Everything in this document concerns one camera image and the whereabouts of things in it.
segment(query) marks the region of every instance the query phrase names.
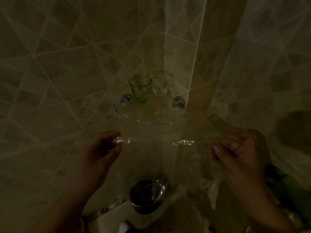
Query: transparent plastic wrap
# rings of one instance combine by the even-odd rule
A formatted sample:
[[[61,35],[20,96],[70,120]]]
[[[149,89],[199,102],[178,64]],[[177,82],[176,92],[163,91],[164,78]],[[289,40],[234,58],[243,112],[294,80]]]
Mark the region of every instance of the transparent plastic wrap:
[[[120,136],[114,140],[116,145],[122,144],[123,146],[129,145],[133,142],[138,142],[136,137],[132,136]],[[212,156],[212,146],[210,139],[208,140],[181,140],[175,139],[174,141],[166,140],[166,144],[169,144],[172,148],[191,147],[190,155],[187,156],[185,162],[183,162],[183,175],[187,177],[188,182],[195,183],[195,187],[189,188],[185,183],[179,183],[175,180],[173,186],[179,186],[184,192],[190,192],[191,194],[200,193],[208,196],[211,207],[215,209],[216,200],[219,190],[219,185],[222,181],[222,168],[219,162],[215,161]],[[175,163],[172,167],[175,172],[179,167],[177,154]],[[160,177],[154,179],[153,185],[153,200],[161,201],[166,196],[174,192],[173,188],[170,188],[172,183],[167,177]]]

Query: forearm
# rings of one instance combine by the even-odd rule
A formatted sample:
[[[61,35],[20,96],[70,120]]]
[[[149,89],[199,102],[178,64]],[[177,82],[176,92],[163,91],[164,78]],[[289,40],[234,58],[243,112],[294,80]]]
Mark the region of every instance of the forearm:
[[[255,233],[297,233],[298,230],[265,194],[243,202],[248,222]]]
[[[35,225],[33,233],[68,233],[79,220],[90,195],[66,189]]]

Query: finger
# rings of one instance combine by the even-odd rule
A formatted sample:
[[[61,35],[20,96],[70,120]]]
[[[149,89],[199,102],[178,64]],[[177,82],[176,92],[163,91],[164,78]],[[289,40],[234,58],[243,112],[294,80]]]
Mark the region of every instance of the finger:
[[[228,147],[232,151],[235,151],[240,147],[239,142],[231,138],[215,138],[212,140],[212,144]]]
[[[115,139],[118,136],[120,136],[120,134],[121,134],[120,132],[116,131],[107,131],[99,133],[99,135],[95,138],[95,140],[91,143],[90,146],[93,147],[100,146],[103,143],[103,141]]]
[[[232,128],[231,133],[237,135],[240,139],[247,139],[250,138],[251,135],[248,133],[248,131],[242,129],[242,128]]]
[[[119,157],[119,154],[122,151],[122,145],[116,146],[110,151],[105,157],[102,158],[103,162],[105,162],[109,167],[113,165],[115,160]]]
[[[213,150],[225,167],[231,167],[235,163],[235,158],[229,154],[228,150],[219,145],[214,145]]]

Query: clear glass cup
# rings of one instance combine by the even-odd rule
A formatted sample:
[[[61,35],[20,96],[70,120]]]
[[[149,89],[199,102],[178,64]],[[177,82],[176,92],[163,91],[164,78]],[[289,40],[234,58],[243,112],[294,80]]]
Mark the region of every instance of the clear glass cup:
[[[150,73],[152,78],[152,89],[156,96],[165,96],[172,91],[174,85],[173,75],[167,70],[153,70]]]
[[[133,95],[139,103],[144,103],[149,100],[151,82],[152,79],[149,76],[141,76],[138,74],[135,74],[128,81],[131,86]]]

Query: person's right hand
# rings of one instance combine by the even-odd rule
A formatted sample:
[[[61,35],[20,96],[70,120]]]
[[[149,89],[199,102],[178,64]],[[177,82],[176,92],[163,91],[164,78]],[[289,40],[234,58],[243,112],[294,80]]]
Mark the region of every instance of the person's right hand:
[[[239,139],[216,138],[212,141],[213,152],[224,168],[225,180],[231,190],[247,208],[254,201],[266,198],[262,167],[253,137],[240,128],[233,128],[232,133]]]

